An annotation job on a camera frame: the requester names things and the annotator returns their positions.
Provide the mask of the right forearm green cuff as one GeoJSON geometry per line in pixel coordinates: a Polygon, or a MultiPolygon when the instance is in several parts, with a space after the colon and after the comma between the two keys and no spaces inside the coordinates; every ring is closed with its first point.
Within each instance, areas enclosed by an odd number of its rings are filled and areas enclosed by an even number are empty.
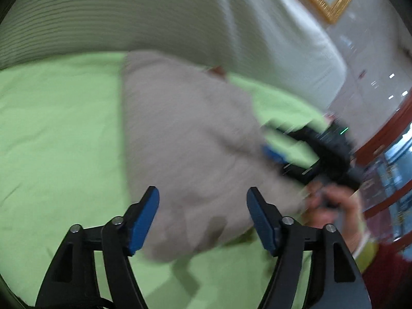
{"type": "Polygon", "coordinates": [[[372,308],[411,308],[411,261],[392,246],[369,240],[355,252],[355,261],[372,308]]]}

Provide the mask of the right hand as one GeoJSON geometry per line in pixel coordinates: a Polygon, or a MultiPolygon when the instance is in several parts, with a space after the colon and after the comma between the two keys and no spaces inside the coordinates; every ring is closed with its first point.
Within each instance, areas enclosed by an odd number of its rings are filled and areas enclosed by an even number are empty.
{"type": "Polygon", "coordinates": [[[324,186],[318,181],[311,182],[307,192],[306,209],[302,216],[304,224],[323,228],[327,224],[335,224],[340,218],[341,235],[350,252],[354,253],[363,237],[360,229],[362,207],[355,192],[332,183],[324,186]]]}

